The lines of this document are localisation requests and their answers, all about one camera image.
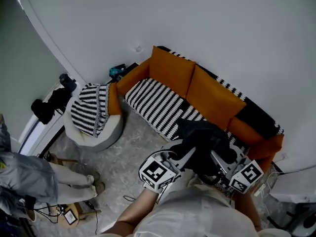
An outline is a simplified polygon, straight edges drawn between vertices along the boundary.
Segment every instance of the person's arm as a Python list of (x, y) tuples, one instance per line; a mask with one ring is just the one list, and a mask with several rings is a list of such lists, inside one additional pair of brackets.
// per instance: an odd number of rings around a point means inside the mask
[(152, 211), (157, 198), (158, 193), (144, 189), (104, 234), (117, 234), (122, 237), (132, 234), (135, 227)]
[(251, 195), (249, 192), (241, 194), (239, 192), (234, 193), (235, 209), (242, 214), (246, 215), (255, 226), (256, 231), (261, 230), (261, 220), (259, 214), (253, 204)]
[(11, 139), (4, 123), (3, 115), (0, 113), (0, 152), (11, 152)]

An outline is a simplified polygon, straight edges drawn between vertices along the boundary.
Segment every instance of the wall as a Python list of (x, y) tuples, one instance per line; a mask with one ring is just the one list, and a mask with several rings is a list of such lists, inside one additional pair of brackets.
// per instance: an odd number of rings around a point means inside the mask
[(16, 0), (0, 0), (0, 113), (14, 151), (33, 112), (65, 70), (37, 35)]
[(316, 164), (316, 0), (22, 4), (51, 50), (86, 82), (106, 81), (111, 66), (142, 61), (153, 45), (165, 45), (230, 82), (282, 125), (286, 137), (276, 159), (286, 158), (279, 162), (284, 171)]

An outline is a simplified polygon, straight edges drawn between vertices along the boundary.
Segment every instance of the person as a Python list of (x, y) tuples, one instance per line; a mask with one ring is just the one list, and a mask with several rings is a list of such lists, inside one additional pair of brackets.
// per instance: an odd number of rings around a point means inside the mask
[(234, 194), (235, 209), (214, 188), (194, 179), (170, 192), (154, 207), (158, 194), (145, 188), (99, 237), (290, 237), (279, 229), (261, 229), (250, 193)]
[[(36, 202), (70, 204), (89, 200), (102, 193), (100, 174), (82, 175), (35, 156), (24, 156), (11, 151), (10, 134), (0, 114), (0, 186), (18, 197), (34, 197)], [(81, 189), (69, 185), (81, 186)], [(8, 205), (0, 195), (0, 206)]]

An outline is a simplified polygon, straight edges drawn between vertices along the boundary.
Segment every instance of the marble floor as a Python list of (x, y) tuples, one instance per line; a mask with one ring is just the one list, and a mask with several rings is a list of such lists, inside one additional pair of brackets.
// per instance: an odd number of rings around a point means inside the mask
[[(122, 136), (106, 150), (98, 153), (81, 150), (67, 138), (65, 132), (49, 149), (51, 153), (60, 158), (78, 159), (82, 167), (80, 168), (81, 172), (85, 172), (89, 169), (87, 166), (90, 166), (101, 174), (101, 180), (105, 183), (106, 190), (91, 200), (95, 207), (102, 211), (98, 214), (98, 233), (109, 228), (130, 204), (123, 198), (124, 195), (136, 198), (141, 193), (142, 182), (138, 178), (140, 164), (151, 152), (166, 144), (162, 137), (156, 134), (141, 117), (132, 112), (124, 103), (122, 103), (122, 109), (125, 120)], [(78, 171), (78, 164), (69, 165), (69, 167)], [(268, 175), (265, 175), (262, 182), (266, 182)], [(176, 183), (184, 186), (191, 177), (192, 173), (186, 172), (181, 181)], [(277, 173), (272, 174), (269, 183), (272, 185), (276, 178)], [(278, 224), (283, 225), (287, 220), (290, 220), (285, 215), (286, 211), (293, 212), (295, 209), (293, 204), (280, 203), (273, 197), (266, 196), (268, 191), (269, 189), (266, 188), (264, 198), (261, 195), (253, 198), (264, 228), (272, 227), (267, 221), (268, 215), (271, 215)], [(84, 203), (80, 204), (84, 210), (89, 210)], [(95, 235), (96, 223), (96, 217), (89, 216), (76, 228), (65, 229), (59, 224), (52, 224), (47, 219), (38, 217), (32, 225), (37, 237), (89, 237)]]

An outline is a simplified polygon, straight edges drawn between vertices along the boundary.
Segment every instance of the power outlet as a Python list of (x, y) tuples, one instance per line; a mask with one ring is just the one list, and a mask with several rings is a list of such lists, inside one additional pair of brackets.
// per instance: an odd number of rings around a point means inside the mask
[(263, 190), (265, 189), (266, 185), (263, 184), (261, 187), (255, 192), (254, 196), (257, 197)]

